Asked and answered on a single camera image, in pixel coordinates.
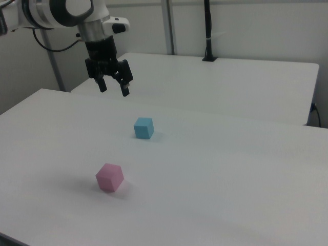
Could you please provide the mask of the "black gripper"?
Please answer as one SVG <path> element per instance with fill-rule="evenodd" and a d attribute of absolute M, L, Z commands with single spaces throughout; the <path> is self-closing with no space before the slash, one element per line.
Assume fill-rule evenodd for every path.
<path fill-rule="evenodd" d="M 100 92 L 107 90 L 104 75 L 113 75 L 120 84 L 123 97 L 130 94 L 129 85 L 133 75 L 127 60 L 117 61 L 116 45 L 112 36 L 96 41 L 85 42 L 89 58 L 85 60 L 88 76 L 98 84 Z"/>

